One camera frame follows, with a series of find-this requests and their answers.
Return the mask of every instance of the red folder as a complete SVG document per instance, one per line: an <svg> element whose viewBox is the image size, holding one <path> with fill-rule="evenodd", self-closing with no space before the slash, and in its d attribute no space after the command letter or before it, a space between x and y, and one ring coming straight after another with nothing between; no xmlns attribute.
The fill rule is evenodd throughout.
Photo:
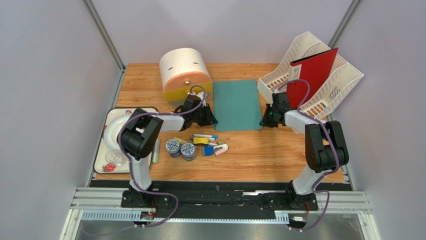
<svg viewBox="0 0 426 240"><path fill-rule="evenodd" d="M290 62L288 80L303 79L310 85L310 91L306 103L320 89L329 78L333 63L335 62L338 48L333 48L312 56ZM301 81L292 82L287 85L287 96L290 106L297 108L308 90L306 84Z"/></svg>

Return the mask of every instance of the marker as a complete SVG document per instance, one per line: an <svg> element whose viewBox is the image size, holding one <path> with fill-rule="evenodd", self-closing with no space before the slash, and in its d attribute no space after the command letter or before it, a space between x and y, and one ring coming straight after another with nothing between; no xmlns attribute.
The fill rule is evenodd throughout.
<svg viewBox="0 0 426 240"><path fill-rule="evenodd" d="M152 155L152 162L155 164L159 163L159 153L160 153L160 139L157 138L154 146L154 154Z"/></svg>
<svg viewBox="0 0 426 240"><path fill-rule="evenodd" d="M199 138L214 138L214 139L218 138L217 135L205 135L205 134L194 134L193 136L199 137Z"/></svg>

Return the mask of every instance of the cable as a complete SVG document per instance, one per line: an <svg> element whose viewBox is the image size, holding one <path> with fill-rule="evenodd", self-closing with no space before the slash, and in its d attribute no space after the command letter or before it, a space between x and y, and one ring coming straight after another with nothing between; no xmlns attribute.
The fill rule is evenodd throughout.
<svg viewBox="0 0 426 240"><path fill-rule="evenodd" d="M139 186L139 184L136 182L136 180L135 180L135 176L134 176L134 173L133 173L133 161L132 161L132 158L127 154L127 152L125 151L125 149L124 149L124 147L123 147L123 144L122 144L122 135L123 135L123 132L124 132L124 130L126 129L126 127L127 127L127 125L129 125L131 122L133 122L133 121L135 121L135 120L137 120L137 119L140 119L140 118L142 118L142 117L145 117L145 116L148 116L148 115L154 115L154 116L165 116L165 115L167 115L167 116L170 116L170 115L172 115L172 116L181 116L181 115L186 115L186 114L190 114L190 113L192 113L192 112L194 112L195 110L197 110L199 107L201 107L202 105L203 105L203 102L205 102L206 101L206 99L207 99L207 93L206 93L206 90L202 87L202 86L200 86L200 85L193 85L191 88L190 88L190 92L192 92L193 91L193 89L195 88L195 87L198 87L198 88L200 88L201 90L202 90L202 92L204 93L204 95L203 95L203 99L202 99L202 101L200 101L200 103L196 106L196 107L194 107L194 108L192 108L191 110L188 110L188 111L185 111L185 112L178 112L178 113L174 113L174 112L164 112L164 113L160 113L160 112L145 112L145 113L141 113L141 114L138 114L138 115L136 115L136 116L134 116L134 117L132 117L132 118L130 118L129 120L127 120L127 122L123 125L123 127L121 127L121 130L120 130L120 132L118 133L118 136L117 136L117 143L118 143L118 145L120 146L120 149L121 149L121 151L123 152L123 154L127 157L127 159L128 159L128 166L129 166L129 172L130 172L130 181L132 181L133 182L133 184L135 185L135 187L140 191L140 192L142 192L142 193L145 193L145 194L150 194L150 195L157 195L157 196L164 196L164 195L166 195L166 196L170 196L170 197L172 197L172 198L174 198L175 200L176 200L176 205L174 206L174 209L173 209L173 211L170 213L170 215L169 216L167 216L167 217L165 217L163 220L161 220L161 221L159 221L159 222L156 222L156 223L154 223L154 224L149 224L149 225L145 225L144 227L145 228L152 228L152 227L156 227L156 226L158 226L158 225L161 225L161 224L163 224L163 223L165 223L167 220L169 220L174 214L175 214L175 212L176 212L176 210L178 209L178 205L179 205L179 200L178 200L178 197L176 196L176 195L174 195L174 194L172 194L172 193L168 193L168 192L153 192L153 191L147 191L147 190L145 190L145 189L143 189L141 186ZM110 233L105 233L105 234L90 234L90 233L88 233L88 232L86 232L85 230L84 230L84 228L82 228L81 229L81 231L84 233L84 234L86 234L86 235L88 235L88 236L91 236L91 237L105 237L105 236L109 236L109 235L114 235L114 234L117 234L117 233L119 233L119 232L121 232L121 231L124 231L124 230L127 230L127 229L131 229L131 228L134 228L135 226L134 225L132 225L132 226L128 226L128 227L124 227L124 228L122 228L122 229L119 229L119 230L117 230L117 231L114 231L114 232L110 232Z"/></svg>
<svg viewBox="0 0 426 240"><path fill-rule="evenodd" d="M155 218L157 213L159 212L159 203L157 202L157 198L154 197L152 204L154 204L154 200L155 200L155 212L152 212L152 215Z"/></svg>
<svg viewBox="0 0 426 240"><path fill-rule="evenodd" d="M304 217L306 218L306 221L307 221L308 217L309 217L309 210L310 210L310 208L309 208L308 202L305 202L305 204L306 204L306 213L305 213Z"/></svg>
<svg viewBox="0 0 426 240"><path fill-rule="evenodd" d="M277 91L280 91L284 86L286 86L286 85L288 85L288 84L290 84L290 83L293 83L293 82L304 82L305 84L306 84L306 86L307 86L307 91L306 91L306 94L305 94L305 96L304 96L304 98L302 99L302 101L299 103L299 105L297 106L297 112L300 114L300 115L302 115L302 116L304 116L304 117L306 117L306 118L309 118L309 119L311 119L311 120L313 120L313 121L315 121L315 122L317 122L320 126L321 126L321 128L322 128L322 130L324 131L324 134L325 134L325 138L327 139L327 141L329 142L329 144L330 144L330 148L331 148L331 151L332 151L332 153L333 153L333 156L334 156L334 160L335 160L335 164L336 164L336 167L335 167L335 169L334 170L332 170L332 171L328 171L328 172L326 172L326 173L324 173L321 177L319 177L313 184L312 184L312 186L311 186L311 188L312 188L312 191L314 192L314 193L316 193L316 194L319 194L319 193L327 193L327 201L325 202L325 206L324 206L324 210L322 211L322 214L321 214L321 216L319 217L319 219L318 219L318 221L316 221L312 226L310 226L310 227L308 227L308 228L305 228L305 229L301 229L301 228L290 228L290 229L294 229L295 231L297 231L297 232L302 232L302 231L309 231L309 230L312 230L312 229L314 229L320 222L321 222L321 220L324 218L324 215L326 214L326 211L327 211L327 207L329 206L329 201L330 201L330 192L328 191L328 190L315 190L315 188L317 187L317 185L327 176L327 175L330 175L330 174L334 174L335 172L337 172L338 170L339 170L339 168L340 168L340 163L339 163L339 158L338 158L338 155L337 155L337 152L336 152L336 148L335 148L335 146L333 145L333 142L332 142L332 139L331 139L331 137L330 137L330 135L329 135L329 132L327 131L327 128L326 128L326 126L324 126L324 124L323 124L323 122L321 122L319 119L317 119L317 118L315 118L315 117L312 117L311 115L309 115L309 114L306 114L306 113L304 113L304 112L302 112L301 111L301 106L302 106L302 104L304 103L304 101L308 98L308 95L309 95L309 92L311 91L311 86L309 85L309 82L308 81L306 81L306 80L304 80L304 79L295 79L295 80L291 80L291 81L288 81L288 82L286 82L285 84L283 84L282 86L280 86L278 89L277 89Z"/></svg>

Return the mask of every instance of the white pen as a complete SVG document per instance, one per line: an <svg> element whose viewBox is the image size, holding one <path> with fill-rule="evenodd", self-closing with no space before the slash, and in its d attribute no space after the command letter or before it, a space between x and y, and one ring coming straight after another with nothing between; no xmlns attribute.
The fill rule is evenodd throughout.
<svg viewBox="0 0 426 240"><path fill-rule="evenodd" d="M214 139L218 138L217 135L205 135L205 134L194 134L193 136L199 137L199 138L214 138Z"/></svg>

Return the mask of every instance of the gray wall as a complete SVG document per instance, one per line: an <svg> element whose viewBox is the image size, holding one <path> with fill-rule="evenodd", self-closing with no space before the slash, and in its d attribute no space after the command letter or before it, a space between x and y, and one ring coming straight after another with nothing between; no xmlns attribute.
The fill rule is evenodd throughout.
<svg viewBox="0 0 426 240"><path fill-rule="evenodd" d="M338 43L365 74L336 110L380 235L425 239L426 1L363 1Z"/></svg>
<svg viewBox="0 0 426 240"><path fill-rule="evenodd" d="M183 47L206 63L279 63L306 31L328 43L351 0L93 2L125 64Z"/></svg>
<svg viewBox="0 0 426 240"><path fill-rule="evenodd" d="M0 239L58 239L119 71L80 0L0 3Z"/></svg>

